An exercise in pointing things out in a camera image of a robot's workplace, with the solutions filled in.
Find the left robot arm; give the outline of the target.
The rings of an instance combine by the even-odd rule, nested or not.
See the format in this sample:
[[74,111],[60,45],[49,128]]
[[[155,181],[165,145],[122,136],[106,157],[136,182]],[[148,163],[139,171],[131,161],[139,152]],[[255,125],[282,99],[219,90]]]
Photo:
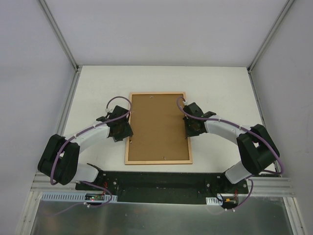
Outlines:
[[49,138],[37,169],[50,177],[50,182],[67,185],[71,181],[86,182],[92,190],[103,186],[100,168],[79,163],[80,154],[94,144],[111,138],[114,142],[131,137],[130,111],[115,106],[112,112],[96,119],[92,126],[70,137],[55,134]]

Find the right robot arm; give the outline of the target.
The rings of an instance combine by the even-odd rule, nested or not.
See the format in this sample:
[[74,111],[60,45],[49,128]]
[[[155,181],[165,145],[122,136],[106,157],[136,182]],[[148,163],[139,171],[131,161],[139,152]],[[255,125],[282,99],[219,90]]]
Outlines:
[[241,180],[261,172],[282,174],[279,151],[266,128],[260,124],[245,126],[226,120],[214,112],[204,113],[195,103],[177,105],[183,118],[187,137],[204,133],[217,135],[237,145],[240,161],[227,169],[220,180],[221,190],[233,192]]

